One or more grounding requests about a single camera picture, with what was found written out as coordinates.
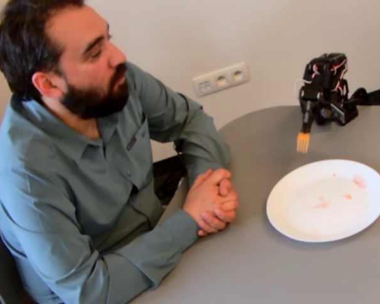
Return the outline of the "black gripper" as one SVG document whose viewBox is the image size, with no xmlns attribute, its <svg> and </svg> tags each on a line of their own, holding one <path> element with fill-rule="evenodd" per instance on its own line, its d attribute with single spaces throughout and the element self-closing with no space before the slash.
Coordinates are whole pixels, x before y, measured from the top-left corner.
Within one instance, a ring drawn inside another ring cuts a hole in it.
<svg viewBox="0 0 380 304">
<path fill-rule="evenodd" d="M 305 84 L 298 93 L 302 113 L 301 132 L 310 132 L 314 122 L 315 103 L 320 99 L 318 88 Z"/>
</svg>

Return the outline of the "man's left hand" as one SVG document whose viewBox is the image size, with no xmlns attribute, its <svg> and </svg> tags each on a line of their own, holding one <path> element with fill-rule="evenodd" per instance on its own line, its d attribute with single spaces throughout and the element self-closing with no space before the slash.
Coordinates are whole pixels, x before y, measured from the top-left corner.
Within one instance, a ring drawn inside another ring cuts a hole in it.
<svg viewBox="0 0 380 304">
<path fill-rule="evenodd" d="M 236 212 L 239 207 L 238 194 L 229 179 L 224 179 L 218 184 L 218 202 L 212 211 L 201 213 L 201 218 L 197 220 L 199 237 L 215 234 L 224 230 L 236 219 Z"/>
</svg>

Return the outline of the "man's right hand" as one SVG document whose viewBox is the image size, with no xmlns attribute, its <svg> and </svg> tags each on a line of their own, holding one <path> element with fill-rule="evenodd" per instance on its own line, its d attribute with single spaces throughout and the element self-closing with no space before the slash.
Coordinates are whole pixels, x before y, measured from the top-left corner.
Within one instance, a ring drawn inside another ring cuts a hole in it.
<svg viewBox="0 0 380 304">
<path fill-rule="evenodd" d="M 222 199 L 218 198 L 218 185 L 224 179 L 230 179 L 231 173 L 226 169 L 207 170 L 197 176 L 191 186 L 183 209 L 195 220 L 201 218 L 201 213 L 212 211 Z"/>
</svg>

